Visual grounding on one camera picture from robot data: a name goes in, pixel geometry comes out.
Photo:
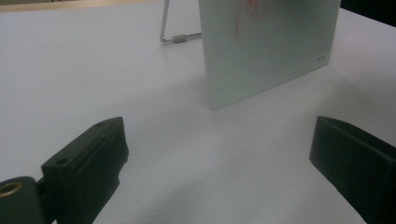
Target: white tabletop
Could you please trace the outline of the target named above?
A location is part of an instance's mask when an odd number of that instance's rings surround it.
[[[200,30],[195,6],[171,5],[170,35]],[[396,146],[396,29],[341,10],[328,66],[213,112],[202,42],[162,46],[162,10],[0,14],[0,180],[123,116],[130,159],[96,224],[364,223],[308,155],[318,115]]]

